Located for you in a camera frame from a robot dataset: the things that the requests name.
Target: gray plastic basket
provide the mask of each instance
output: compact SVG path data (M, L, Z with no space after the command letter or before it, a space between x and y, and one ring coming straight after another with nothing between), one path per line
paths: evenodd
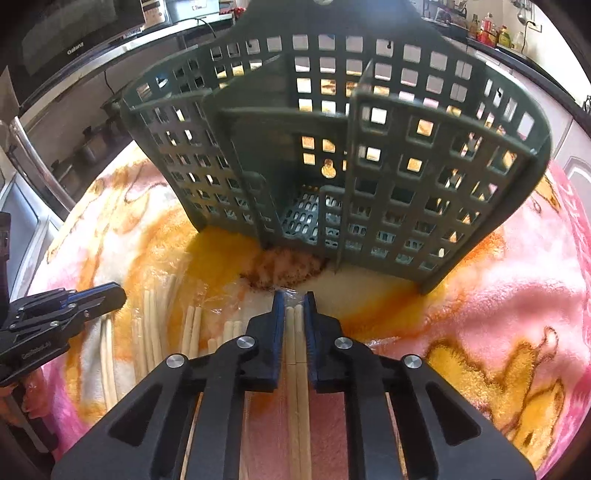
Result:
M550 159L538 105L407 0L252 0L163 60L122 116L208 224L434 288Z

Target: metal screw cap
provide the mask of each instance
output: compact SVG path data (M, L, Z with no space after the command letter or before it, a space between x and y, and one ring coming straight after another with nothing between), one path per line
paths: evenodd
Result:
M242 336L237 338L236 344L239 348L250 348L254 346L255 339L253 337L249 337L248 335Z
M423 364L421 357L418 355L407 355L404 357L404 365L409 368L418 368Z
M339 337L335 340L335 347L339 350L349 350L353 346L353 340L347 337Z
M182 366L183 363L184 357L182 355L179 355L178 353L175 353L174 355L171 355L166 359L166 364L170 368L178 368Z

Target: bottle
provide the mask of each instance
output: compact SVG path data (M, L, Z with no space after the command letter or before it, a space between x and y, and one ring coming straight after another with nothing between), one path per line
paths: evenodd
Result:
M485 19L482 21L480 25L480 29L485 32L489 32L492 30L492 14L489 12Z
M511 36L509 35L509 31L507 27L503 25L501 28L501 32L499 33L499 45L503 45L504 47L511 48Z
M470 27L468 28L468 36L475 40L478 36L478 30L478 15L474 14L472 22L470 23Z

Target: chopstick pair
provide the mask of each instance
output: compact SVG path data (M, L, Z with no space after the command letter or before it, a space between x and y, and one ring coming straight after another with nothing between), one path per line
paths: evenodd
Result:
M285 310L285 372L291 480L312 479L308 360L302 305Z

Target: wall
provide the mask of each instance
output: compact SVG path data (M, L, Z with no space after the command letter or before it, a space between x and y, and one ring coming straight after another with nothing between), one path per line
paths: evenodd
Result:
M518 11L509 0L503 0L504 25L509 28L511 38L524 28L517 20ZM560 32L535 5L533 20L542 25L542 33L528 28L527 56L552 75L582 105L587 95L591 95L591 83L579 61Z
M502 26L503 23L503 1L504 0L468 0L466 9L468 10L469 21L472 20L474 14L478 15L478 20L481 21L490 12L496 25Z

